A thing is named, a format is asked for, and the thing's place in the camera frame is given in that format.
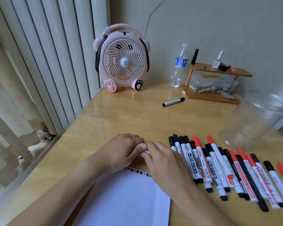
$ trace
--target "fan grille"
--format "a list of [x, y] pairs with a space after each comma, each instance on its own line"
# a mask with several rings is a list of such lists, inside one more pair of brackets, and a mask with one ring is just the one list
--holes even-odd
[[[130, 62], [128, 67], [121, 64], [124, 58]], [[105, 51], [104, 59], [107, 73], [119, 82], [134, 80], [144, 68], [144, 53], [140, 46], [130, 39], [118, 39], [110, 44]]]

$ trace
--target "curtain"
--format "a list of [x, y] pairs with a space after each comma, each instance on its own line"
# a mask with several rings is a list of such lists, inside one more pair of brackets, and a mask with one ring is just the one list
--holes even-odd
[[31, 161], [29, 146], [40, 143], [35, 131], [45, 123], [0, 44], [0, 184], [17, 176], [18, 156]]

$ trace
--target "wooden shelf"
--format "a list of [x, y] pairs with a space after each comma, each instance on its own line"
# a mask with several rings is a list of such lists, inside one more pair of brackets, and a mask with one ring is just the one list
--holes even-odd
[[212, 102], [223, 102], [223, 103], [230, 103], [236, 105], [240, 103], [240, 100], [238, 98], [227, 99], [224, 98], [221, 94], [194, 93], [189, 86], [183, 86], [182, 92], [187, 98], [192, 98], [192, 99], [212, 101]]
[[202, 63], [195, 63], [192, 65], [193, 70], [198, 70], [198, 71], [205, 71], [205, 72], [212, 72], [212, 73], [218, 73], [218, 74], [230, 74], [234, 76], [243, 76], [243, 77], [252, 77], [253, 75], [249, 73], [248, 71], [241, 69], [241, 68], [235, 68], [236, 73], [228, 71], [221, 71], [220, 69], [215, 69], [212, 68], [212, 65], [208, 64], [202, 64]]

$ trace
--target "hand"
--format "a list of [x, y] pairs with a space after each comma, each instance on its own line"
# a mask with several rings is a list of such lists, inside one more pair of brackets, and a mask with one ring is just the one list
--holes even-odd
[[178, 195], [196, 187], [192, 182], [184, 156], [171, 150], [161, 142], [147, 143], [149, 152], [141, 153], [149, 167], [151, 177], [158, 186], [176, 202]]
[[133, 159], [146, 149], [144, 138], [136, 134], [120, 134], [105, 143], [89, 159], [102, 172], [114, 173], [130, 165]]

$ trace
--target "desk fan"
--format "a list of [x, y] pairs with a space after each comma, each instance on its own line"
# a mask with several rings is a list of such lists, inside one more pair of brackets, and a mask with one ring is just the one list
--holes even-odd
[[[120, 27], [133, 32], [112, 32]], [[149, 71], [150, 44], [137, 29], [127, 24], [111, 25], [94, 40], [93, 49], [95, 69], [110, 92], [115, 92], [118, 86], [141, 89], [142, 77]]]

